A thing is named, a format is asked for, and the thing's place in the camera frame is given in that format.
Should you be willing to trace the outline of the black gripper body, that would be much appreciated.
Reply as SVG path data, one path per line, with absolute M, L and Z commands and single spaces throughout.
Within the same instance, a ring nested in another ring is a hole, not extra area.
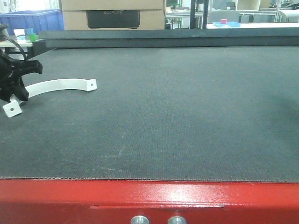
M 17 73 L 18 63 L 18 59 L 0 56 L 0 99 L 6 102 L 11 102 L 13 83 L 22 81 L 22 75 Z

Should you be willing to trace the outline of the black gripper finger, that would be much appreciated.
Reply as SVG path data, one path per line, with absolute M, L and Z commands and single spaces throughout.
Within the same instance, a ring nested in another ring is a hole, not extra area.
M 38 60 L 18 60 L 17 73 L 19 75 L 26 75 L 31 73 L 42 74 L 43 66 Z
M 26 90 L 24 83 L 22 81 L 20 81 L 18 83 L 13 83 L 13 85 L 11 86 L 11 92 L 20 101 L 28 101 L 29 92 Z

